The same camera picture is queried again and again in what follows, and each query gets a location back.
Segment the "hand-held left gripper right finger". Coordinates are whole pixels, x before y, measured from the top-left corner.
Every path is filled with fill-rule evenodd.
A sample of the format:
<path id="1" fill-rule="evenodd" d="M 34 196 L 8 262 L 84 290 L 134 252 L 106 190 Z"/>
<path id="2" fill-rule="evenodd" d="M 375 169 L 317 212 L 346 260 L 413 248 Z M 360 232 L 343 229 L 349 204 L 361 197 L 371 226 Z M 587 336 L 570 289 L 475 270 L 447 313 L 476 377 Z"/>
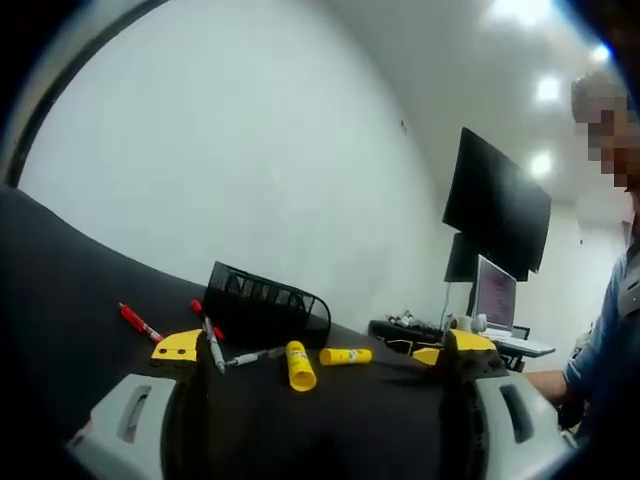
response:
<path id="1" fill-rule="evenodd" d="M 442 479 L 549 479 L 575 447 L 554 407 L 488 338 L 452 329 L 412 358 L 443 386 Z"/>

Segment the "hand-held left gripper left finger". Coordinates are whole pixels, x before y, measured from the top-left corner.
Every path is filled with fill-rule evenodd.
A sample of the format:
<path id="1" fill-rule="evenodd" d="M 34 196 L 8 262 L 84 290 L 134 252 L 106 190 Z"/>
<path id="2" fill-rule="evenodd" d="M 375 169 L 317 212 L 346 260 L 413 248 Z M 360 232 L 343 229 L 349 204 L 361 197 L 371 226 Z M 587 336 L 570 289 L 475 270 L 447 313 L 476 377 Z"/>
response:
<path id="1" fill-rule="evenodd" d="M 68 450 L 97 479 L 195 479 L 205 470 L 204 332 L 160 341 L 141 373 L 91 410 Z"/>

